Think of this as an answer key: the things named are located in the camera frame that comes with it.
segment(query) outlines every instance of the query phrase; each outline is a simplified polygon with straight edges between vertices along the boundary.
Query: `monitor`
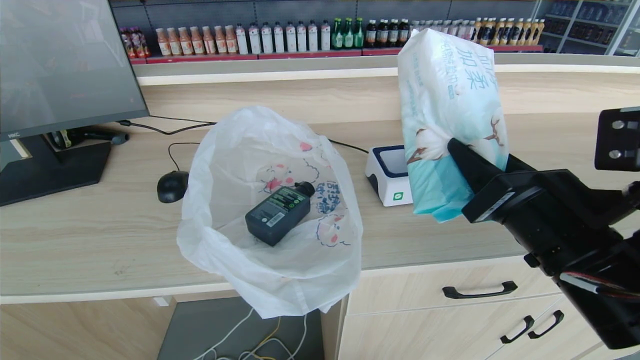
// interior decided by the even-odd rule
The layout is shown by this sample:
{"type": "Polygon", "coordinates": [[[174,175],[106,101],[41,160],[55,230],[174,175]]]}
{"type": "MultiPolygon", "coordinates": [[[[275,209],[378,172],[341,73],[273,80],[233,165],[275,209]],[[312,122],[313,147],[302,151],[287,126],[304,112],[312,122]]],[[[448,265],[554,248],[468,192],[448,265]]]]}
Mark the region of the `monitor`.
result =
{"type": "Polygon", "coordinates": [[[2,0],[0,206],[100,181],[109,143],[56,152],[44,134],[148,115],[108,0],[2,0]]]}

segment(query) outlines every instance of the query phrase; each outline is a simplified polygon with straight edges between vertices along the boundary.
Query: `black handle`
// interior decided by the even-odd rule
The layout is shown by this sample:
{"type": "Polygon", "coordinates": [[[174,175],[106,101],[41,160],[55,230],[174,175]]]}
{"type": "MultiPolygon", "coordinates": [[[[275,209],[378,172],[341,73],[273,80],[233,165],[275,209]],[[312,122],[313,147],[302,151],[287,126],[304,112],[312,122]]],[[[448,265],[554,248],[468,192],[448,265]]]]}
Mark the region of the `black handle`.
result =
{"type": "Polygon", "coordinates": [[[531,331],[529,334],[529,337],[532,339],[538,339],[541,338],[544,334],[548,333],[549,331],[551,331],[551,329],[553,329],[554,327],[556,327],[557,324],[559,324],[563,319],[564,319],[564,314],[562,314],[562,311],[560,310],[556,310],[554,312],[554,317],[556,318],[556,322],[554,322],[553,325],[551,325],[547,330],[541,332],[540,334],[536,334],[535,331],[531,331]]]}
{"type": "Polygon", "coordinates": [[[518,285],[516,285],[516,283],[513,281],[505,281],[502,283],[502,287],[504,288],[504,290],[502,291],[487,294],[464,295],[459,293],[454,286],[445,286],[444,288],[442,288],[442,292],[444,293],[444,296],[450,299],[476,299],[479,297],[507,295],[513,293],[518,288],[518,285]]]}
{"type": "Polygon", "coordinates": [[[502,337],[500,338],[500,341],[502,341],[503,344],[510,344],[514,341],[516,341],[519,337],[522,336],[522,334],[524,334],[525,332],[529,331],[529,329],[531,329],[531,327],[533,326],[535,320],[533,320],[533,318],[531,317],[531,315],[527,315],[524,317],[524,330],[520,331],[513,339],[509,339],[507,338],[506,335],[502,335],[502,337]]]}

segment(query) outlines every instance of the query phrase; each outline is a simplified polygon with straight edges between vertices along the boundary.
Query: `green bottle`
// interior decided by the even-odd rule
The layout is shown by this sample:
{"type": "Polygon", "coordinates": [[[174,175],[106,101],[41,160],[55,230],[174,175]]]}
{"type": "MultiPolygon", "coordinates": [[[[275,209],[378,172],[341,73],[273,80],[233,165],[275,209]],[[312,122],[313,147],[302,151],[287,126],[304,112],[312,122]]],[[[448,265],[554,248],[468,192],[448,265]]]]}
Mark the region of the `green bottle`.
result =
{"type": "Polygon", "coordinates": [[[344,19],[344,48],[351,49],[353,47],[353,30],[351,26],[351,18],[344,19]]]}
{"type": "Polygon", "coordinates": [[[361,49],[364,45],[364,34],[362,33],[362,18],[356,19],[356,31],[353,34],[353,47],[361,49]]]}
{"type": "Polygon", "coordinates": [[[338,50],[342,49],[342,43],[344,42],[344,36],[342,35],[342,19],[339,17],[333,20],[333,33],[331,34],[331,43],[333,48],[338,50]]]}

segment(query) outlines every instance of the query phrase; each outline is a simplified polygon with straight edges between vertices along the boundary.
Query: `screw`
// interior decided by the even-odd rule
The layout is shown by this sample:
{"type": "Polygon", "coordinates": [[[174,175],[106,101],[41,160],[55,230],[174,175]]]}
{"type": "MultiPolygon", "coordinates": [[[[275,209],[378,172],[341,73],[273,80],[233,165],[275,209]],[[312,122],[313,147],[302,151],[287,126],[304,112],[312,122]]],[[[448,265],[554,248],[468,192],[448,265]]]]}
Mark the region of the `screw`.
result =
{"type": "Polygon", "coordinates": [[[622,120],[616,120],[611,123],[611,127],[613,127],[615,130],[620,130],[625,127],[625,122],[622,120]]]}
{"type": "Polygon", "coordinates": [[[622,152],[620,152],[620,150],[609,151],[609,157],[612,159],[618,159],[620,156],[622,156],[622,152]]]}

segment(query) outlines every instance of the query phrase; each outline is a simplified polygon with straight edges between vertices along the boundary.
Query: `tissue package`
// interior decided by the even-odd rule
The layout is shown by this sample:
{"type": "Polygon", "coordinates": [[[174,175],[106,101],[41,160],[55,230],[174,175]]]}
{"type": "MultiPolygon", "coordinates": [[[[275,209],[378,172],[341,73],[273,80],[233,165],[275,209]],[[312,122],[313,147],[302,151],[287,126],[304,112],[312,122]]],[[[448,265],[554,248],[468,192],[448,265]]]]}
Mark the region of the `tissue package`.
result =
{"type": "Polygon", "coordinates": [[[444,222],[473,192],[449,156],[455,137],[503,169],[509,156],[493,51],[427,29],[398,55],[404,151],[413,212],[444,222]]]}

